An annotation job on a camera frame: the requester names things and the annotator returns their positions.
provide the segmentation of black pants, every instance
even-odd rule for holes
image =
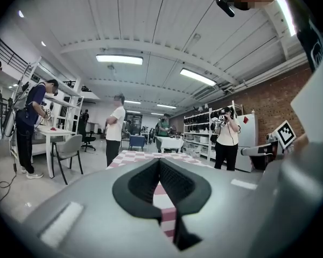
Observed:
[[[20,165],[26,168],[26,171],[32,174],[34,172],[31,165],[32,156],[32,135],[34,127],[27,125],[22,120],[17,119],[17,149]]]
[[[221,169],[221,165],[226,159],[227,170],[234,171],[238,152],[238,144],[236,145],[221,145],[215,144],[215,166],[216,169]]]
[[[113,162],[114,158],[117,157],[120,144],[121,142],[117,140],[107,140],[107,166],[109,166]]]

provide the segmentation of hand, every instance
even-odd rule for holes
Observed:
[[[224,116],[227,118],[228,121],[232,120],[230,114],[225,114]]]

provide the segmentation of checkered cloth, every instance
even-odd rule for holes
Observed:
[[[153,159],[156,157],[168,157],[184,162],[191,163],[196,166],[206,166],[209,165],[203,164],[201,161],[194,159],[193,157],[184,154],[184,153],[145,153],[138,151],[127,151],[124,150],[113,160],[110,166],[107,169],[120,167],[128,163],[143,161],[148,159]],[[153,196],[153,205],[161,209],[162,219],[161,219],[161,229],[164,231],[166,236],[172,241],[174,235],[174,226],[176,220],[176,208],[171,202],[170,198],[166,194],[164,188],[159,182]]]

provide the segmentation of woman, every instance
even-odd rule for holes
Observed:
[[[236,118],[232,119],[229,108],[226,107],[225,123],[217,128],[215,133],[218,135],[215,144],[215,168],[221,169],[221,165],[226,159],[227,170],[234,171],[238,151],[238,132],[241,130]]]

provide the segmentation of storage box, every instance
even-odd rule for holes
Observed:
[[[201,142],[202,144],[207,144],[207,143],[208,143],[208,141],[209,141],[209,137],[200,137],[200,142]]]

